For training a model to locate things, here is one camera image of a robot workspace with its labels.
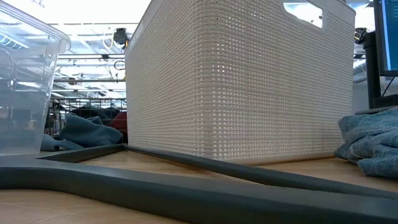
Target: ceiling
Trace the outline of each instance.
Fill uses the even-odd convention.
[[[59,80],[120,80],[124,78],[122,46],[112,43],[117,28],[126,28],[130,38],[150,0],[3,0],[14,7],[66,33],[71,49],[60,55],[55,73],[52,97],[125,98],[124,82],[59,82]],[[302,5],[305,0],[285,0],[289,5]],[[356,12],[356,27],[374,29],[373,11],[366,8],[369,0],[346,0]],[[43,35],[32,35],[40,39]],[[98,54],[118,54],[102,58]]]

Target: wooden table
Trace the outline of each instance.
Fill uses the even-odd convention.
[[[82,163],[159,174],[243,181],[134,152],[119,152]],[[260,167],[398,192],[398,182],[366,177],[356,165],[341,159],[286,162]],[[46,190],[0,190],[0,217],[2,224],[182,223],[96,200]]]

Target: red object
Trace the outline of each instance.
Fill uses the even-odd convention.
[[[123,141],[121,143],[127,143],[127,112],[121,112],[116,115],[107,126],[120,131],[123,134]]]

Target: woven pattern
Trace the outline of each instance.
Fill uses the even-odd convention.
[[[165,0],[126,60],[129,144],[223,160],[331,154],[351,113],[354,27],[326,18],[319,32],[279,0]]]

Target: blue towel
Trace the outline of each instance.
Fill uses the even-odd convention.
[[[335,156],[359,165],[372,176],[398,177],[398,108],[339,121],[345,143]]]
[[[42,145],[40,147],[41,151],[55,152],[61,150],[61,148],[63,148],[62,150],[83,149],[83,146],[65,139],[55,140],[48,134],[43,135]]]
[[[111,127],[104,126],[99,117],[81,118],[73,113],[65,115],[65,127],[60,131],[62,141],[44,135],[42,151],[57,151],[64,149],[82,149],[84,147],[107,146],[116,144],[122,134]]]

